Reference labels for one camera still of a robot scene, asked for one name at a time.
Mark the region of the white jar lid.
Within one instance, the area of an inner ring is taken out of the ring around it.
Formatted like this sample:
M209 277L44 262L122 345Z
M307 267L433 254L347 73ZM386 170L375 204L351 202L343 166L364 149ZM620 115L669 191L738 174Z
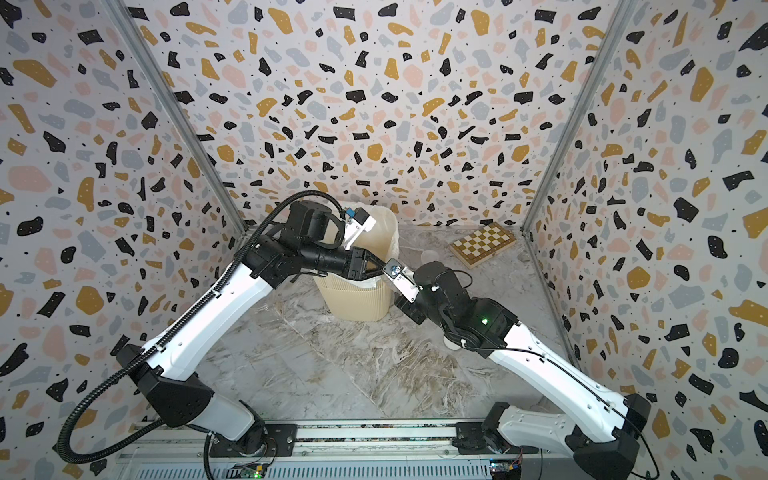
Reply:
M443 343L449 350L457 351L461 349L461 346L459 344L454 343L453 341L449 340L447 337L443 337Z

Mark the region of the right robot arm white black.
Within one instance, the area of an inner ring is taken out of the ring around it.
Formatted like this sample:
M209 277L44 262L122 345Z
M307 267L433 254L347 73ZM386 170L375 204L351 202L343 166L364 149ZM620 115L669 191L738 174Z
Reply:
M416 271L390 260L384 275L396 307L416 324L430 321L444 340L511 371L549 399L559 413L497 402L481 424L484 448L504 453L534 447L571 457L593 479L629 479L641 447L650 403L591 379L547 345L509 309L473 297L455 270L439 261Z

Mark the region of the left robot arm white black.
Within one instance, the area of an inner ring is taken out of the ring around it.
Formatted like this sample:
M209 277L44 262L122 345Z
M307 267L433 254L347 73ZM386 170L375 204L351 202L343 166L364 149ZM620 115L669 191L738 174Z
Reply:
M267 436L264 421L244 402L234 402L205 385L196 368L244 313L284 281L309 273L353 281L379 276L382 260L354 244L375 224L363 207L347 209L339 218L317 202L292 203L286 222L244 248L231 272L184 318L143 346L125 345L117 354L119 364L128 369L165 425L205 430L229 442L240 455L262 452Z

